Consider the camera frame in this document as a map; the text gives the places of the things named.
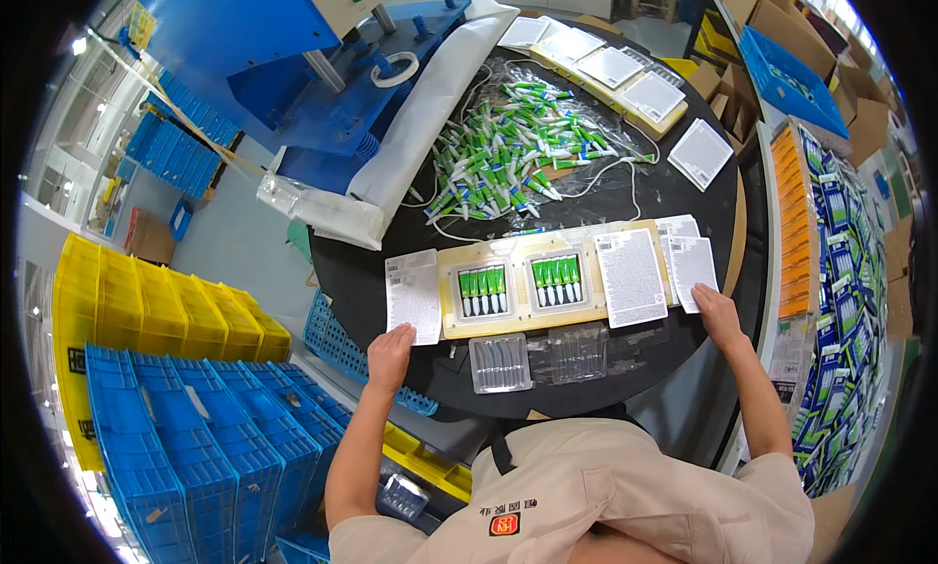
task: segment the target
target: floor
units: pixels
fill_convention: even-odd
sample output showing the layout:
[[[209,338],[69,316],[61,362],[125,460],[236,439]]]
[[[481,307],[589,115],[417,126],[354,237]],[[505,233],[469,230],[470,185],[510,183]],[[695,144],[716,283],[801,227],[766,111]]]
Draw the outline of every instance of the floor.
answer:
[[[569,13],[552,15],[572,19]],[[668,25],[651,18],[622,20],[616,26],[662,57],[680,57],[689,31],[686,24]],[[269,151],[248,137],[237,153],[258,167],[267,166],[272,159]],[[289,221],[256,200],[258,182],[226,172],[212,201],[195,212],[185,240],[176,247],[172,267],[249,291],[266,312],[278,316],[298,336],[299,342],[315,291],[305,285],[311,265],[299,251],[284,244]],[[343,380],[341,374],[317,368],[316,359],[303,356],[323,380],[345,387],[351,399],[358,397],[356,386]],[[735,402],[732,380],[714,362],[716,357],[715,350],[702,347],[662,383],[627,400],[629,412],[660,442],[664,452],[705,466],[713,459]],[[438,417],[408,416],[405,428],[450,457],[471,462],[490,423],[448,414]]]

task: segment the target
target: right hand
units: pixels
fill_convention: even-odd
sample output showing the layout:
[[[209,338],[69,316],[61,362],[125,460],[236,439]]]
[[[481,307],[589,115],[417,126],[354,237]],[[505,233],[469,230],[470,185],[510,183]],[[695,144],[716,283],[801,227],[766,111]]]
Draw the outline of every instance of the right hand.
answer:
[[[740,338],[748,339],[739,329],[739,316],[736,315],[736,304],[719,291],[704,284],[696,284],[690,289],[690,295],[697,301],[701,310],[701,319],[713,344],[726,351],[733,343],[740,342]]]

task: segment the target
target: hand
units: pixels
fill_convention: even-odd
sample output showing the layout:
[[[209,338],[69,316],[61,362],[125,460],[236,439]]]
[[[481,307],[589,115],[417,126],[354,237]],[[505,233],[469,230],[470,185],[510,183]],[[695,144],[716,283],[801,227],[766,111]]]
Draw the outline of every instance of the hand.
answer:
[[[726,352],[728,347],[740,342],[740,337],[747,341],[743,331],[739,329],[739,316],[736,315],[736,304],[733,300],[704,284],[696,284],[690,289],[690,295],[701,309],[703,327],[706,328],[713,344]]]
[[[401,324],[374,339],[368,347],[369,386],[392,395],[398,392],[405,382],[415,337],[416,329],[413,326]]]

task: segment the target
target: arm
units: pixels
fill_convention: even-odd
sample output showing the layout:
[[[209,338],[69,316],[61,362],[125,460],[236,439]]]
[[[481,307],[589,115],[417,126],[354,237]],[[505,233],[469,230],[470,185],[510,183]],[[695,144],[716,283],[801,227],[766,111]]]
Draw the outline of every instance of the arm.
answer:
[[[377,515],[374,500],[381,471],[384,422],[405,380],[416,331],[401,324],[368,347],[369,381],[325,480],[325,522],[332,531],[358,515]]]
[[[768,453],[791,456],[788,415],[752,343],[739,329],[733,300],[704,284],[697,284],[690,293],[697,300],[710,339],[721,349],[736,377],[749,454],[752,458]]]

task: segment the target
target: black round table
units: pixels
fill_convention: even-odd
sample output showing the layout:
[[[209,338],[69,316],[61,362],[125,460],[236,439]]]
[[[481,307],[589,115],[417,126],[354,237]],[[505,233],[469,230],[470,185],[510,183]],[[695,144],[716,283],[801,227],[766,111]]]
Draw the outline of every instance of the black round table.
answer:
[[[609,31],[573,25],[615,46],[627,44],[644,52],[639,45]],[[512,51],[496,47],[490,57],[498,56],[522,58]],[[588,92],[572,87],[568,80],[534,63],[521,65],[546,81],[573,88],[579,98],[593,98]],[[674,144],[697,118],[707,121],[726,138],[709,104],[689,84],[685,83],[681,89],[686,94],[686,114],[659,142],[660,161],[654,166],[642,166],[651,168],[645,171],[647,175],[636,175],[636,200],[641,207],[642,219],[688,213],[696,218],[701,235],[710,238],[717,280],[722,288],[733,242],[737,162],[732,156],[705,193],[701,193],[668,163],[667,156]],[[457,109],[463,102],[464,98],[457,103]],[[595,109],[610,122],[617,122],[616,113],[602,104]],[[633,133],[627,125],[623,129]],[[541,218],[527,220],[526,227],[558,228],[563,225],[571,228],[632,218],[635,207],[631,202],[628,168],[615,167],[603,175],[603,180],[604,183],[582,197],[542,205]],[[431,192],[432,183],[433,170],[428,159],[417,172],[414,186]],[[384,235],[383,250],[377,253],[319,237],[311,240],[313,265],[322,290],[333,298],[332,310],[336,319],[362,349],[367,349],[385,329],[384,260],[429,248],[443,250],[465,244],[441,236],[433,227],[425,226],[426,220],[421,209],[398,209]],[[495,221],[447,220],[456,220],[448,226],[442,225],[449,233],[480,239],[491,233],[500,237],[504,232],[519,227],[515,214]],[[545,332],[530,331],[527,334],[532,338]],[[700,317],[674,307],[666,319],[610,331],[607,357],[608,363],[618,368],[616,375],[568,385],[538,384],[525,392],[485,395],[473,391],[468,341],[441,341],[436,346],[414,347],[405,384],[441,405],[475,414],[526,418],[531,410],[535,410],[552,418],[563,418],[611,406],[643,392],[675,371],[705,339],[706,331]]]

